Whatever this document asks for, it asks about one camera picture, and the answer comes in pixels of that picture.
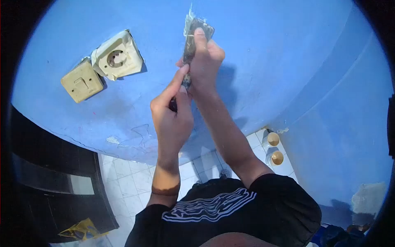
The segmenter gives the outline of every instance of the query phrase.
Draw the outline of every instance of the electrical box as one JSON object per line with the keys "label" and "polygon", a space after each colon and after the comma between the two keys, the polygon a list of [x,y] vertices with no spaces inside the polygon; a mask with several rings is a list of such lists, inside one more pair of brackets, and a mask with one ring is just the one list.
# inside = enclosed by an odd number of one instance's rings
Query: electrical box
{"label": "electrical box", "polygon": [[91,59],[93,69],[112,81],[140,72],[143,65],[143,58],[128,30],[101,44],[92,52]]}
{"label": "electrical box", "polygon": [[103,84],[88,58],[85,58],[60,81],[77,103],[103,90]]}

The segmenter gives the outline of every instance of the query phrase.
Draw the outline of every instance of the white tile floor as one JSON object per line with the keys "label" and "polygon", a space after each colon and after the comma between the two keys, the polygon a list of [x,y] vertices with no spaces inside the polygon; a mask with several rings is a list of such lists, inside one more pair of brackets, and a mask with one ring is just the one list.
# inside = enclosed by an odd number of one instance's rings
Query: white tile floor
{"label": "white tile floor", "polygon": [[[269,165],[269,167],[276,174],[292,177],[297,182],[282,144],[266,150],[262,147],[261,141],[266,135],[267,130],[262,129],[247,136],[254,154],[265,162],[268,153],[280,150],[284,154],[283,163],[280,166],[271,167]],[[135,215],[143,210],[148,203],[155,164],[144,164],[102,155],[100,167],[107,198],[120,226],[119,229],[111,231],[107,238],[113,247],[124,246],[126,238],[133,228]],[[209,179],[219,178],[222,169],[230,170],[232,178],[239,179],[217,151],[207,153],[181,165],[181,188],[178,200],[185,196],[197,181],[200,180],[204,183]]]}

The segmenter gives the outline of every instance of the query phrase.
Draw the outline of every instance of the yellow plastic bag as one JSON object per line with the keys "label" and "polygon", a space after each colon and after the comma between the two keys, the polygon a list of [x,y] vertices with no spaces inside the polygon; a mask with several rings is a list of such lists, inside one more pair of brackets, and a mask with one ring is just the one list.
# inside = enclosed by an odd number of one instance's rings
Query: yellow plastic bag
{"label": "yellow plastic bag", "polygon": [[99,233],[90,218],[87,218],[73,225],[69,229],[64,230],[58,235],[63,237],[72,237],[77,240],[87,240],[90,238],[98,238],[106,234],[108,234],[108,232],[102,234]]}

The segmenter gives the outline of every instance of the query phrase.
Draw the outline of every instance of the cup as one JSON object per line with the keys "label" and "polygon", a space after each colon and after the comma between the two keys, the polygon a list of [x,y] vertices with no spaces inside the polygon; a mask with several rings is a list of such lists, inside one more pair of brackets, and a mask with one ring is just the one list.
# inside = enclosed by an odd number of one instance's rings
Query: cup
{"label": "cup", "polygon": [[284,161],[284,155],[280,151],[274,151],[266,156],[266,163],[272,167],[279,166]]}
{"label": "cup", "polygon": [[263,140],[263,148],[276,147],[280,143],[280,137],[277,133],[270,132]]}

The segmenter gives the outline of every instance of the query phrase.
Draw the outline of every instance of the wrist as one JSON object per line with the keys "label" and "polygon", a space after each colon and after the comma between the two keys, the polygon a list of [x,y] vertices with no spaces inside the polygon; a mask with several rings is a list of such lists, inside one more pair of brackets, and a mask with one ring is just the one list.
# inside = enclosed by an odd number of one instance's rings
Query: wrist
{"label": "wrist", "polygon": [[192,96],[193,99],[197,102],[219,98],[219,95],[215,87],[212,89],[208,89],[208,88],[195,89]]}
{"label": "wrist", "polygon": [[158,149],[157,164],[161,166],[172,166],[173,164],[178,165],[178,153]]}

